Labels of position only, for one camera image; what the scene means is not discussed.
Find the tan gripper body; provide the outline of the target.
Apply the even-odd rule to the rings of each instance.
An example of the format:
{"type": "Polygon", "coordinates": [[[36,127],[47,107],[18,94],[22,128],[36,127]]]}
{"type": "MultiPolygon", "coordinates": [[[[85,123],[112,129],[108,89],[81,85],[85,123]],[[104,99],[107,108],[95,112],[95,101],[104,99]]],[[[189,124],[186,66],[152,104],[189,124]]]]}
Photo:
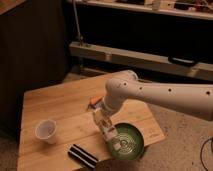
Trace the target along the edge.
{"type": "Polygon", "coordinates": [[[97,108],[93,111],[93,120],[96,124],[99,124],[102,121],[106,121],[109,124],[112,123],[110,117],[105,115],[100,108],[97,108]]]}

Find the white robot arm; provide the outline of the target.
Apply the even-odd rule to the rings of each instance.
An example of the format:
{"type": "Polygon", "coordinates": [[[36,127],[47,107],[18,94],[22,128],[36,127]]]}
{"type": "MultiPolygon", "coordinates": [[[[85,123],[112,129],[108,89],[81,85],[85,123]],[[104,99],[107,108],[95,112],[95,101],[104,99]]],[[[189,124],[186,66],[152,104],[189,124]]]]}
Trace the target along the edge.
{"type": "Polygon", "coordinates": [[[100,110],[111,117],[133,99],[213,121],[213,84],[143,83],[132,70],[115,73],[105,83],[100,110]]]}

